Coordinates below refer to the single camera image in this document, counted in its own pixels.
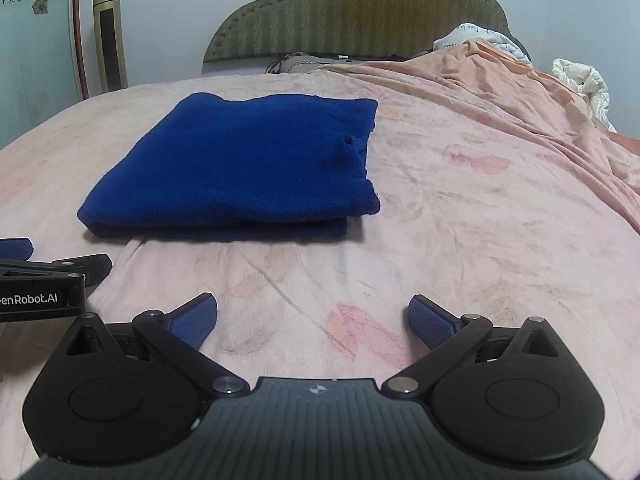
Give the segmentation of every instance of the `blue gripper pad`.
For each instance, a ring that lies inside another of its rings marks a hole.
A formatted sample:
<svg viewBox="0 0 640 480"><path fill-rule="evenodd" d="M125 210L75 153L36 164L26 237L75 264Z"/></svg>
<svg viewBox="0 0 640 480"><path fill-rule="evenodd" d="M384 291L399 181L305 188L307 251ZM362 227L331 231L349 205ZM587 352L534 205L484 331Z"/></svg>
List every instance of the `blue gripper pad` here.
<svg viewBox="0 0 640 480"><path fill-rule="evenodd" d="M33 245L28 238L0 238L0 258L26 261L33 254Z"/></svg>
<svg viewBox="0 0 640 480"><path fill-rule="evenodd" d="M218 304L205 292L167 314L167 330L193 348L199 348L218 320Z"/></svg>
<svg viewBox="0 0 640 480"><path fill-rule="evenodd" d="M433 301L417 294L407 309L409 328L429 350L437 348L462 329L459 318L437 306Z"/></svg>

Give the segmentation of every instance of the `blue sweater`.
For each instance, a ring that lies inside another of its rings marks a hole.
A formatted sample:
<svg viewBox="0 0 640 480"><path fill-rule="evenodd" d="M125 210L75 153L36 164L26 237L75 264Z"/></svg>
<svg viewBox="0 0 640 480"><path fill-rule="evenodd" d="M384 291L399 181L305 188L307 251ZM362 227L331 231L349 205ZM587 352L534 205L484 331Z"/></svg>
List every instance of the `blue sweater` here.
<svg viewBox="0 0 640 480"><path fill-rule="evenodd" d="M380 210L365 170L377 106L192 94L98 182L78 218L98 236L343 235L347 216Z"/></svg>

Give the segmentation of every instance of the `circular cover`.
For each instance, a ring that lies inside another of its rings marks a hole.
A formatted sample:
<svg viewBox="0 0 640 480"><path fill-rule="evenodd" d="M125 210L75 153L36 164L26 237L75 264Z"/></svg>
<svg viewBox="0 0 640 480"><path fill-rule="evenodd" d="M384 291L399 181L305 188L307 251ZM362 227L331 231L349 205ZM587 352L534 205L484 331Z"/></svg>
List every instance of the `circular cover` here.
<svg viewBox="0 0 640 480"><path fill-rule="evenodd" d="M71 463L114 465L155 455L190 434L200 401L186 378L155 363L100 354L65 359L34 384L22 418L37 450Z"/></svg>
<svg viewBox="0 0 640 480"><path fill-rule="evenodd" d="M514 465L588 456L604 415L584 374L561 360L524 354L450 373L434 388L431 409L457 443Z"/></svg>

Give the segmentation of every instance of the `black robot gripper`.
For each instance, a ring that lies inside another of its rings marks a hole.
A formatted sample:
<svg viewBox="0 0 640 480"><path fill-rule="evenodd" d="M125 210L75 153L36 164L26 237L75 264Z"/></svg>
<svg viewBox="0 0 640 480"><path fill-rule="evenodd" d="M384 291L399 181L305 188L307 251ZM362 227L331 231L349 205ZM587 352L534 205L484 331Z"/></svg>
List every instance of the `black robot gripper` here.
<svg viewBox="0 0 640 480"><path fill-rule="evenodd" d="M590 462L600 396L551 325L498 328L423 296L430 348L382 383L259 378L252 390L197 347L203 294L131 323L79 316L29 392L41 460L23 478L605 479Z"/></svg>
<svg viewBox="0 0 640 480"><path fill-rule="evenodd" d="M33 251L26 238L0 242L3 255L28 258ZM85 310L86 289L99 285L110 272L106 254L51 263L0 258L0 322L77 316Z"/></svg>

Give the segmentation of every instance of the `pink blanket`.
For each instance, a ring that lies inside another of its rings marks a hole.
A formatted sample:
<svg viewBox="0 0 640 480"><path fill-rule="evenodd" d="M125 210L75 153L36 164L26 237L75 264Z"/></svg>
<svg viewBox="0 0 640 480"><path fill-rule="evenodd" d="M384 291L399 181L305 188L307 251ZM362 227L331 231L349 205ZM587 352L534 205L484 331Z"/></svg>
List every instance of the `pink blanket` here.
<svg viewBox="0 0 640 480"><path fill-rule="evenodd" d="M351 221L340 243L87 234L75 213L88 191L196 91L376 99L367 169L382 210ZM113 271L90 298L107 322L213 292L220 316L202 351L251 383L389 377L424 354L402 317L416 293L502 326L546 317L604 399L594 460L631 478L640 470L640 148L590 117L556 79L474 41L406 63L139 86L82 102L0 152L0 237L30 237L34 260L109 253ZM20 407L69 322L0 326L0 478L36 460Z"/></svg>

